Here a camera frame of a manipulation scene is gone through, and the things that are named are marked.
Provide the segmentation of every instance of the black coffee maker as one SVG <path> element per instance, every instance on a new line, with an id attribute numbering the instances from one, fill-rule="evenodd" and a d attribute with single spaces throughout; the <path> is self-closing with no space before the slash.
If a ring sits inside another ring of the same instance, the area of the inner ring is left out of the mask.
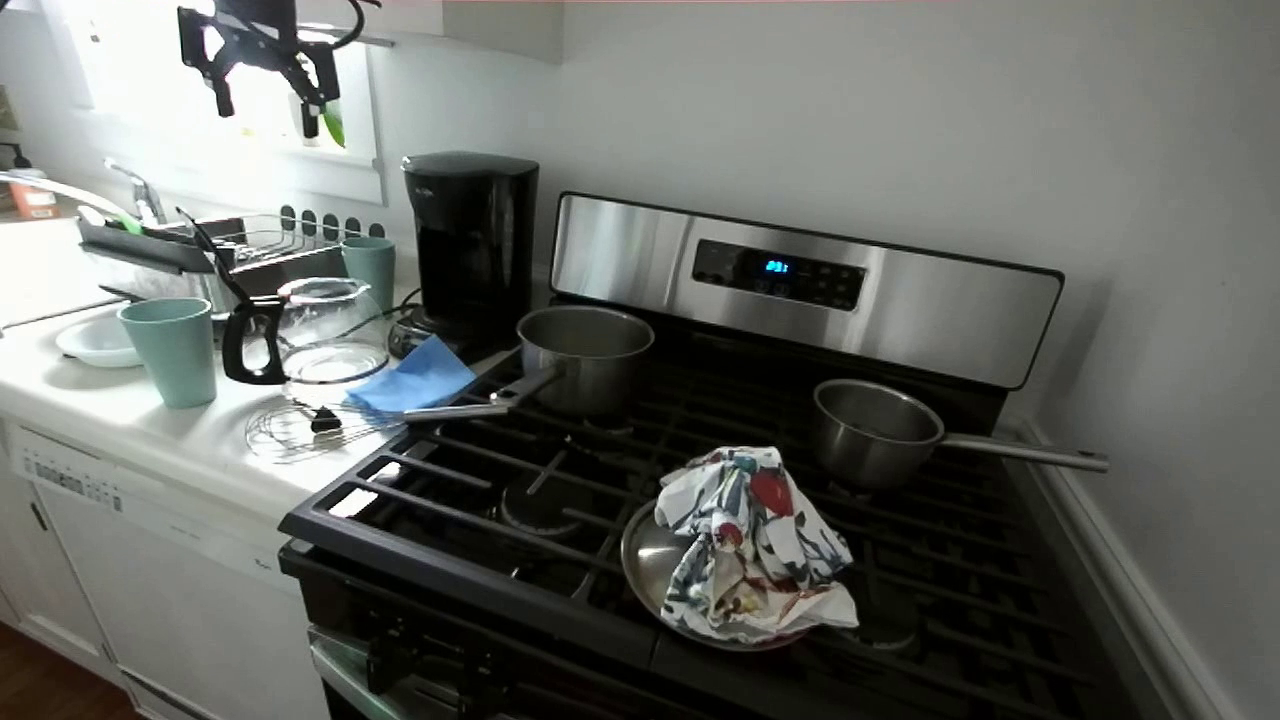
<path id="1" fill-rule="evenodd" d="M 429 328 L 460 356 L 516 338 L 533 293 L 535 165 L 516 155 L 409 155 Z"/>

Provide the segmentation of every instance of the stove control panel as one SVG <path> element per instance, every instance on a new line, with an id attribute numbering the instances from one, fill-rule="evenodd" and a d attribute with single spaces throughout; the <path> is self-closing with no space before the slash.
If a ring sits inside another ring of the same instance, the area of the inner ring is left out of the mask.
<path id="1" fill-rule="evenodd" d="M 700 241 L 694 281 L 853 311 L 864 269 Z"/>

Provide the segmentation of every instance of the dish towel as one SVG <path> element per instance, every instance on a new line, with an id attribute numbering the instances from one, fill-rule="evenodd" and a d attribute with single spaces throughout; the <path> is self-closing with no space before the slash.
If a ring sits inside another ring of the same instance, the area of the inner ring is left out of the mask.
<path id="1" fill-rule="evenodd" d="M 858 629 L 858 603 L 837 578 L 853 552 L 776 449 L 697 456 L 665 474 L 653 513 L 671 536 L 694 536 L 670 578 L 665 622 L 722 643 Z"/>
<path id="2" fill-rule="evenodd" d="M 381 368 L 350 393 L 370 422 L 393 422 L 413 406 L 457 399 L 478 372 L 439 334 L 421 338 L 402 362 Z"/>

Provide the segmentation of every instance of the stainless steel stove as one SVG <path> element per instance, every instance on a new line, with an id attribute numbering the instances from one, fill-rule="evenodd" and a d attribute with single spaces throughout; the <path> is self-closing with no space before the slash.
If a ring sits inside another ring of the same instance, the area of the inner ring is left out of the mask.
<path id="1" fill-rule="evenodd" d="M 638 402 L 598 422 L 535 402 L 413 422 L 289 513 L 280 563 L 337 716 L 1132 716 L 1002 458 L 941 452 L 920 485 L 860 497 L 803 449 L 828 375 L 990 431 L 1056 270 L 602 195 L 564 195 L 556 229 L 556 299 L 657 322 Z M 716 650 L 641 609 L 622 531 L 670 466 L 722 443 L 776 443 L 846 531 L 860 633 Z"/>

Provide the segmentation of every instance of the blue cup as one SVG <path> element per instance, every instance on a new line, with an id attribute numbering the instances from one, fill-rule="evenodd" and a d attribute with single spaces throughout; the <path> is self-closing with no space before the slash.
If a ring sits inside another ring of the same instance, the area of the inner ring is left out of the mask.
<path id="1" fill-rule="evenodd" d="M 212 305 L 194 295 L 131 299 L 120 322 L 145 358 L 164 406 L 199 406 L 218 397 Z"/>
<path id="2" fill-rule="evenodd" d="M 386 317 L 396 293 L 396 244 L 386 237 L 346 237 L 350 274 L 363 281 L 359 317 Z"/>

